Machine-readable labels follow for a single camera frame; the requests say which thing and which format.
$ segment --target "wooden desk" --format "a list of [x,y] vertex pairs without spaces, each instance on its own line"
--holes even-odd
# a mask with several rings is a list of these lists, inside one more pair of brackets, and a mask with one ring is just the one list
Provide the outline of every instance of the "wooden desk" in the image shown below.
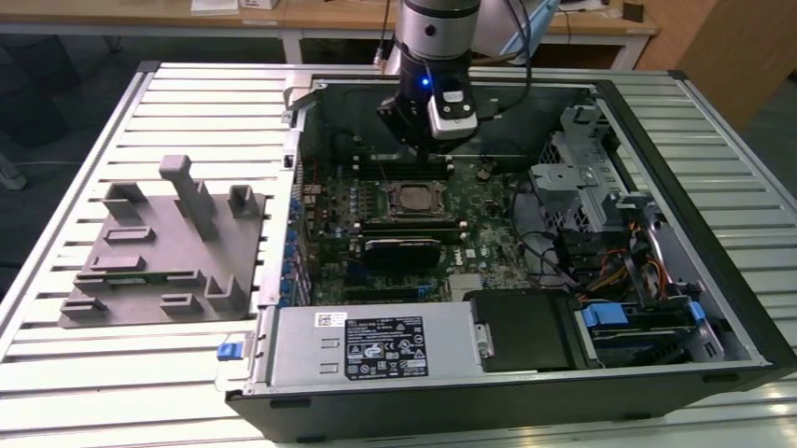
[[[388,27],[396,26],[396,8]],[[619,7],[621,0],[613,0]],[[0,33],[57,35],[149,35],[206,37],[279,37],[289,63],[302,63],[304,38],[378,39],[385,11],[382,0],[282,0],[273,10],[242,8],[231,16],[191,15],[191,0],[0,0]],[[659,27],[604,13],[560,14],[545,44],[621,47],[612,66],[631,70]]]
[[[393,31],[397,19],[397,3],[388,19]],[[612,0],[620,10],[623,0]],[[381,35],[385,14],[384,0],[289,0],[283,24],[285,38],[372,38]],[[659,33],[659,27],[647,19],[644,23],[607,17],[607,11],[557,14],[544,44],[603,45],[621,47],[612,64],[616,70],[632,70],[637,64],[648,39]]]

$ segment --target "cardboard box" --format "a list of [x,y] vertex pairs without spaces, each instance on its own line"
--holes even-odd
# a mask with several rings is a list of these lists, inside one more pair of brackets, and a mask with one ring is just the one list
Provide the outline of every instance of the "cardboard box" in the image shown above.
[[274,9],[279,0],[241,0],[241,7],[255,7],[258,9]]

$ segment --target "motherboard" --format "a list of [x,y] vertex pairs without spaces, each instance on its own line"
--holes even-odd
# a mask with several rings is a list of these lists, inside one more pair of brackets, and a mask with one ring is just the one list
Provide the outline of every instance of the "motherboard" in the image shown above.
[[478,159],[306,165],[313,305],[461,301],[530,286],[508,215],[516,174]]

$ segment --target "black cover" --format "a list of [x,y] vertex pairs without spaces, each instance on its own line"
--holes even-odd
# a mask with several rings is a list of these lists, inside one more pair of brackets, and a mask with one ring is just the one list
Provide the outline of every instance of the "black cover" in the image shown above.
[[485,371],[572,371],[585,367],[573,296],[562,290],[494,289],[465,295],[490,329],[494,356]]

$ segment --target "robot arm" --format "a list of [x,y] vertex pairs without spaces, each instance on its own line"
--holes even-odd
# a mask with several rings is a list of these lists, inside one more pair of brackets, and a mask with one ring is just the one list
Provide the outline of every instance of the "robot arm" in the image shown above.
[[[494,12],[502,0],[486,1],[494,2],[489,4],[489,12]],[[530,14],[533,47],[540,44],[558,4],[560,0],[544,0]],[[480,6],[481,0],[404,0],[398,6],[398,92],[382,102],[378,114],[422,161],[430,153],[445,154],[468,142],[478,127],[469,78],[473,37],[477,24],[482,30],[488,27],[488,34],[490,27],[502,26],[481,23]],[[516,11],[506,0],[504,9],[508,26]],[[512,47],[524,45],[510,41],[501,51],[509,52]]]

